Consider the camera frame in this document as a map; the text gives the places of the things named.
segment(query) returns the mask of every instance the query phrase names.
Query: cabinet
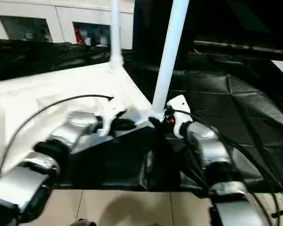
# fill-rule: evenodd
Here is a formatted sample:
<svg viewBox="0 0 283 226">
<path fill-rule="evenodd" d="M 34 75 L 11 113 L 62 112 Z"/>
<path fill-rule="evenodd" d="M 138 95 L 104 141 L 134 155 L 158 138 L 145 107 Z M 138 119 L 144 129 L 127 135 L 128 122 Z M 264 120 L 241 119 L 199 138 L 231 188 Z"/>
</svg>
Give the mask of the cabinet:
<svg viewBox="0 0 283 226">
<path fill-rule="evenodd" d="M 134 0 L 119 0 L 121 47 L 132 48 Z M 110 45 L 110 0 L 0 0 L 0 39 Z"/>
<path fill-rule="evenodd" d="M 83 40 L 86 37 L 91 39 L 91 45 L 93 42 L 96 42 L 95 45 L 109 45 L 110 11 L 57 7 L 57 12 L 65 41 L 77 43 L 76 33 L 79 30 Z M 121 48 L 132 49 L 132 38 L 133 14 L 120 13 Z"/>
<path fill-rule="evenodd" d="M 64 42 L 54 6 L 0 2 L 0 39 Z"/>
</svg>

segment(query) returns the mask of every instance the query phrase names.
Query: silver robotic arm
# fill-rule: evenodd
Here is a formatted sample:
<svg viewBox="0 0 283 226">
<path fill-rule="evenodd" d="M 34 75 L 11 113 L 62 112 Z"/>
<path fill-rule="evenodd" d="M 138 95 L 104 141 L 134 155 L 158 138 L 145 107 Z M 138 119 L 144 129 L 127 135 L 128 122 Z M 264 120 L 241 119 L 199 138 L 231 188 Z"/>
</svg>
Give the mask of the silver robotic arm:
<svg viewBox="0 0 283 226">
<path fill-rule="evenodd" d="M 37 143 L 34 152 L 4 174 L 0 178 L 0 226 L 39 217 L 79 138 L 102 127 L 102 117 L 72 112 L 45 142 Z"/>
<path fill-rule="evenodd" d="M 167 103 L 171 109 L 190 113 L 183 95 Z M 192 145 L 200 159 L 200 167 L 209 187 L 208 197 L 213 226 L 263 226 L 254 206 L 248 202 L 248 191 L 242 176 L 231 160 L 217 133 L 207 125 L 193 121 L 181 112 L 173 112 L 174 134 Z"/>
</svg>

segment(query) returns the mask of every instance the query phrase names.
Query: red object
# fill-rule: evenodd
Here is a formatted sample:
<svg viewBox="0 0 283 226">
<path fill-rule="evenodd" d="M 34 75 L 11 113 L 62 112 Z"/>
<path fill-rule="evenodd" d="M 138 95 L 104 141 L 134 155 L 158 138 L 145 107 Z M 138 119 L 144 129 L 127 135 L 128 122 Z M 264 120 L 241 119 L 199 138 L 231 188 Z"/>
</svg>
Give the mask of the red object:
<svg viewBox="0 0 283 226">
<path fill-rule="evenodd" d="M 75 27 L 75 37 L 76 37 L 76 42 L 77 44 L 79 45 L 83 45 L 83 38 L 81 37 L 81 34 L 80 34 L 80 30 Z"/>
</svg>

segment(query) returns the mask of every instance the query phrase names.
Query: white metal tube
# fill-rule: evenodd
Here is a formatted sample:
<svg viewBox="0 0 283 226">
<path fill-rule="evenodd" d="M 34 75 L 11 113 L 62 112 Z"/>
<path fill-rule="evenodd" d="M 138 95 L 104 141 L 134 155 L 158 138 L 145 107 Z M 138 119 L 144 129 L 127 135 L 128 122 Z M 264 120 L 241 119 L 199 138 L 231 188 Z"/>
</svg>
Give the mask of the white metal tube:
<svg viewBox="0 0 283 226">
<path fill-rule="evenodd" d="M 120 23 L 119 23 L 119 3 L 118 0 L 111 0 L 111 57 L 112 67 L 123 65 L 123 57 L 120 47 Z"/>
<path fill-rule="evenodd" d="M 189 0 L 173 0 L 166 42 L 161 58 L 158 79 L 153 99 L 153 112 L 160 115 L 164 111 L 173 68 L 176 60 L 178 46 L 183 32 L 185 15 Z"/>
</svg>

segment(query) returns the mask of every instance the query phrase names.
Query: white clamp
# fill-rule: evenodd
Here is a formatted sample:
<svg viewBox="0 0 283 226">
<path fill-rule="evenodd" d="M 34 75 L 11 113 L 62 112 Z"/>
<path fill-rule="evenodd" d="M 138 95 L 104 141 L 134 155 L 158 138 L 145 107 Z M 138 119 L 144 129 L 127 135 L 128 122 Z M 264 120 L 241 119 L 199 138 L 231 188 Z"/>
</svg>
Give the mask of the white clamp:
<svg viewBox="0 0 283 226">
<path fill-rule="evenodd" d="M 173 98 L 172 100 L 169 100 L 166 105 L 171 106 L 174 110 L 185 111 L 188 113 L 191 112 L 188 103 L 186 102 L 183 95 L 179 95 Z M 175 125 L 173 130 L 174 134 L 178 138 L 183 138 L 183 136 L 179 134 L 181 125 L 187 121 L 193 121 L 193 120 L 191 116 L 180 112 L 174 112 L 174 117 L 175 117 Z"/>
<path fill-rule="evenodd" d="M 98 129 L 98 135 L 100 137 L 107 136 L 110 132 L 111 123 L 117 117 L 117 115 L 126 110 L 122 101 L 117 98 L 113 98 L 104 106 L 103 113 L 103 128 Z"/>
</svg>

